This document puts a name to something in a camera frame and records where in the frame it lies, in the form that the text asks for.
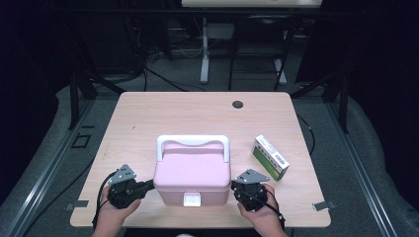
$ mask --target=cardboard box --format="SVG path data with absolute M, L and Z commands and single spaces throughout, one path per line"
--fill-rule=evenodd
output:
M 259 135 L 255 138 L 253 155 L 276 181 L 284 176 L 290 166 L 274 145 L 272 145 L 263 135 Z
M 225 204 L 231 186 L 229 140 L 223 135 L 162 135 L 154 187 L 167 204 Z

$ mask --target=person's right hand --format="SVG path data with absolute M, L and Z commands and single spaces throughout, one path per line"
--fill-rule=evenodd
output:
M 269 185 L 263 185 L 265 189 L 271 194 L 275 194 L 274 188 Z M 274 197 L 267 192 L 268 201 L 267 203 L 274 208 L 280 209 Z M 247 211 L 242 203 L 237 204 L 240 214 L 249 220 L 255 230 L 263 237 L 283 237 L 287 236 L 281 227 L 281 222 L 277 214 L 269 209 L 267 206 L 262 207 L 258 211 Z

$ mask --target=box latch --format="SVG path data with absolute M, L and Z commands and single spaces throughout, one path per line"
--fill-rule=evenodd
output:
M 184 206 L 201 206 L 200 193 L 185 193 Z

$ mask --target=person's left hand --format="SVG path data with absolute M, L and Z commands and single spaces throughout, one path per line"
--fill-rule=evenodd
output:
M 141 200 L 136 199 L 127 208 L 118 209 L 108 201 L 108 193 L 109 186 L 102 191 L 102 207 L 99 209 L 98 222 L 92 236 L 116 236 L 126 218 L 141 204 Z

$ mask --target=gray floor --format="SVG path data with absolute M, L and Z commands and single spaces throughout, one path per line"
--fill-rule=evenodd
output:
M 294 41 L 290 61 L 286 67 L 289 83 L 279 91 L 292 93 L 299 89 L 294 83 L 294 78 L 304 46 L 303 40 Z M 176 53 L 172 62 L 161 56 L 156 62 L 148 63 L 148 66 L 172 81 L 200 87 L 206 91 L 227 89 L 228 59 L 222 50 L 211 52 L 209 83 L 206 85 L 200 83 L 199 56 L 191 58 Z M 177 91 L 151 74 L 148 74 L 147 79 L 147 91 Z M 273 80 L 234 81 L 233 91 L 272 91 L 274 84 Z M 119 84 L 128 91 L 142 91 L 143 85 L 143 76 Z M 69 185 L 95 157 L 118 100 L 114 92 L 101 85 L 96 87 L 99 96 L 95 101 L 80 98 L 85 116 L 73 131 L 67 130 L 70 123 L 69 90 L 64 88 L 57 93 L 60 104 L 53 126 L 22 179 L 0 207 L 1 236 L 22 235 L 31 217 L 37 216 L 46 204 Z M 199 91 L 193 87 L 182 87 Z M 304 98 L 293 100 L 293 104 L 296 113 L 306 120 L 314 133 L 315 147 L 311 155 L 312 162 L 325 199 L 335 201 L 337 207 L 329 211 L 332 218 L 329 227 L 298 228 L 295 230 L 295 236 L 419 236 L 418 213 L 399 196 L 385 172 L 379 140 L 368 118 L 358 104 L 350 100 L 348 111 L 350 132 L 343 134 L 336 125 L 336 105 L 323 104 L 318 97 L 322 90 L 315 89 Z M 313 139 L 309 129 L 304 122 L 300 125 L 307 149 L 311 149 Z M 75 136 L 79 133 L 91 137 L 87 147 L 71 148 Z M 361 161 L 361 166 L 357 164 L 358 159 Z M 49 164 L 53 164 L 56 168 L 51 177 L 45 174 Z M 41 215 L 27 236 L 91 235 L 91 228 L 72 227 L 69 224 L 71 210 L 66 210 L 69 203 L 74 203 L 78 199 L 86 176 L 87 173 L 82 175 Z M 40 183 L 37 182 L 46 178 L 51 182 L 40 187 Z M 373 185 L 373 190 L 368 189 L 368 183 Z M 45 193 L 38 194 L 34 192 L 35 188 L 43 188 Z M 31 194 L 38 194 L 39 200 L 35 200 L 37 196 L 30 199 Z M 384 212 L 376 211 L 377 209 L 383 209 Z

